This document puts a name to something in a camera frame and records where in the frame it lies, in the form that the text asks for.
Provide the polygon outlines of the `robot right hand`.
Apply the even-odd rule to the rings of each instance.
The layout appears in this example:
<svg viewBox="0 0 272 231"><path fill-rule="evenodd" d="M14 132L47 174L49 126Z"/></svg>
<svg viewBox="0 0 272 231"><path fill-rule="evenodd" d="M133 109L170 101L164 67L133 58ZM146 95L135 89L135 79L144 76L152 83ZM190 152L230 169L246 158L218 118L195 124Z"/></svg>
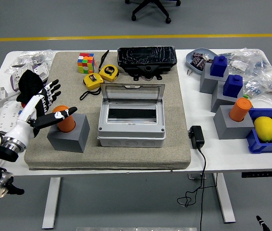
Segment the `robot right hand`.
<svg viewBox="0 0 272 231"><path fill-rule="evenodd" d="M259 222L260 226L262 227L263 231L270 231L270 228L267 226L267 224L263 221L263 219L260 216L256 216L257 221Z"/></svg>

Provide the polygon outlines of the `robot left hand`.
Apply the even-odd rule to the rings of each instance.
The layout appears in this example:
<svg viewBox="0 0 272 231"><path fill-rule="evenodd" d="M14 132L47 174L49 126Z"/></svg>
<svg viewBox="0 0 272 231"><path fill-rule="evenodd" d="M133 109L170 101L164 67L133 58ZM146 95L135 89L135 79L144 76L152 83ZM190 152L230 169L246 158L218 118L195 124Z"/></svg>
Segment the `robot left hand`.
<svg viewBox="0 0 272 231"><path fill-rule="evenodd" d="M29 144L30 139L36 137L35 130L58 124L71 116L78 109L71 107L55 113L47 113L57 96L61 94L58 90L59 80L54 80L37 94L35 94L24 107L19 115L15 127L7 132L2 140L2 146L16 152L23 152Z"/></svg>

